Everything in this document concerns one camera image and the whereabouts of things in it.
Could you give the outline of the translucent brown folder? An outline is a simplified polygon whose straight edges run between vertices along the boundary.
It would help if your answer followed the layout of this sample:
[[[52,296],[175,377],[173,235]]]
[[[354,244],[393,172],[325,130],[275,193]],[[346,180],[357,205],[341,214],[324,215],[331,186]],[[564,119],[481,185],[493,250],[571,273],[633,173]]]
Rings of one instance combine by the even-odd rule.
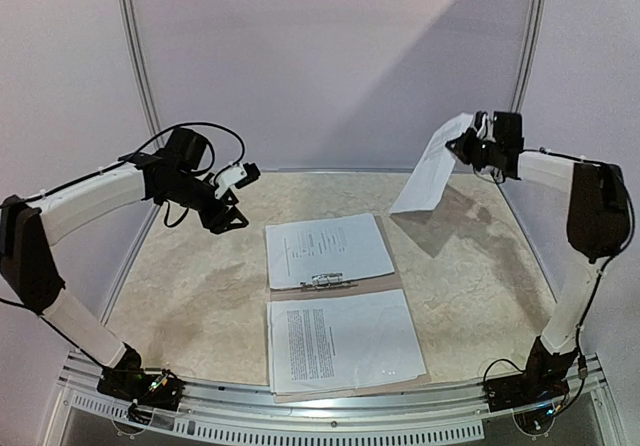
[[[269,225],[265,240],[269,387],[278,400],[430,382],[380,218]]]

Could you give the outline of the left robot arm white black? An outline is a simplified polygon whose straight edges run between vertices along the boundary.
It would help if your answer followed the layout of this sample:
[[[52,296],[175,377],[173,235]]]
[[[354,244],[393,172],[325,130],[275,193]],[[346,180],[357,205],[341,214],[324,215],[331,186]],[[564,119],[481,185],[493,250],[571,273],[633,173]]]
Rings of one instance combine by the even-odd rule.
[[[154,152],[140,146],[103,169],[33,197],[10,196],[1,205],[1,276],[17,297],[12,306],[35,314],[110,371],[111,385],[128,400],[149,389],[139,354],[67,290],[51,249],[79,228],[143,201],[195,212],[215,235],[246,227],[234,192],[261,172],[242,157],[219,171],[202,167],[203,156],[215,149],[196,126],[171,126],[166,144]]]

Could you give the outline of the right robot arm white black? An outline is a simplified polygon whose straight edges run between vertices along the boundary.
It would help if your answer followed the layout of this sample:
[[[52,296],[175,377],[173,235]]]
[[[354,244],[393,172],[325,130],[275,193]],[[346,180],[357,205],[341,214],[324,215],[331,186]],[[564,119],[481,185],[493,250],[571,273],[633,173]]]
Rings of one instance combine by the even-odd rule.
[[[459,161],[503,179],[528,181],[567,195],[566,239],[577,269],[568,275],[554,312],[536,342],[549,357],[573,359],[579,335],[607,266],[635,231],[633,204],[616,164],[524,147],[518,113],[477,112],[445,142]]]

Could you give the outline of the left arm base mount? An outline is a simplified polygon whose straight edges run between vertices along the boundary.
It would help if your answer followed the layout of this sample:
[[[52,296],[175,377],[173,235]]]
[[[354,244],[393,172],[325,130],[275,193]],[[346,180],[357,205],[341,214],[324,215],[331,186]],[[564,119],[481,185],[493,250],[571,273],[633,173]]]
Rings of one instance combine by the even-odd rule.
[[[170,369],[116,366],[102,370],[97,391],[140,406],[176,412],[184,386],[185,382]]]

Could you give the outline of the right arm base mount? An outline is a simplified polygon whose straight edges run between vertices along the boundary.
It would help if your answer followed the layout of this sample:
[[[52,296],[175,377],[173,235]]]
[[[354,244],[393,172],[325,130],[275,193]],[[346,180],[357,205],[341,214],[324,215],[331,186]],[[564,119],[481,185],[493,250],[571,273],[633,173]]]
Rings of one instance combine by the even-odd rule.
[[[499,363],[506,363],[516,370],[514,374],[489,377],[491,369]],[[574,395],[570,394],[569,383],[566,379],[544,380],[537,386],[529,386],[525,371],[520,369],[512,360],[499,358],[492,361],[484,370],[482,389],[490,412],[517,409],[528,404],[544,402],[549,404],[544,412],[546,417],[555,417],[571,407],[580,397],[588,377],[586,358],[578,358],[578,378],[580,386]]]

